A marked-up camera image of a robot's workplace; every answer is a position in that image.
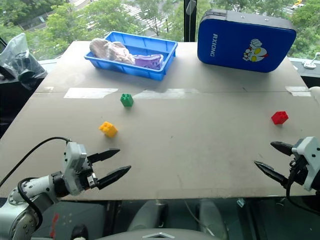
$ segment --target green lego block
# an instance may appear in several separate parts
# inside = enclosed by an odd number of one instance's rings
[[[131,94],[122,94],[120,101],[125,107],[132,107],[134,104],[134,99],[132,98]]]

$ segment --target window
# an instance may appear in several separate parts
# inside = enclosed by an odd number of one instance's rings
[[[1,0],[0,37],[8,42],[25,32],[38,60],[110,31],[183,42],[184,7],[184,0]],[[201,17],[211,8],[289,19],[297,38],[288,56],[312,59],[320,52],[319,0],[197,0],[196,40]]]

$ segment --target blue plastic tray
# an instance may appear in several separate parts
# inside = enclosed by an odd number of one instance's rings
[[[133,55],[162,54],[163,65],[160,70],[154,70],[146,67],[97,58],[90,51],[84,56],[84,58],[89,60],[93,66],[99,69],[113,70],[158,81],[161,81],[166,75],[169,66],[176,56],[176,48],[178,46],[176,41],[138,36],[117,31],[110,32],[105,39],[111,42],[121,42]]]

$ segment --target gray table surface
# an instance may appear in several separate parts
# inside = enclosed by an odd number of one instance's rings
[[[251,72],[202,64],[196,43],[179,43],[166,77],[157,82],[94,68],[83,58],[88,45],[71,44],[4,134],[0,176],[40,141],[65,136],[84,144],[89,155],[121,149],[94,165],[100,178],[132,165],[128,174],[107,188],[67,199],[284,196],[285,190],[254,161],[287,176],[291,159],[270,142],[294,144],[302,137],[320,136],[318,103],[286,92],[285,86],[305,86],[287,58],[273,72]],[[65,98],[69,88],[117,91],[99,99]],[[144,95],[145,90],[153,92]],[[122,93],[135,98],[131,109],[122,106]],[[289,116],[282,126],[270,119],[276,111]],[[107,138],[99,131],[104,121],[118,128],[116,137]],[[63,142],[51,142],[36,151],[3,185],[0,197],[22,178],[61,170],[63,149]],[[310,194],[298,185],[291,192]]]

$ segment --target red lego block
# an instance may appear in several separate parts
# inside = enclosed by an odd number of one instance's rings
[[[285,121],[289,119],[287,113],[285,111],[277,111],[272,117],[272,121],[274,124],[283,124]]]

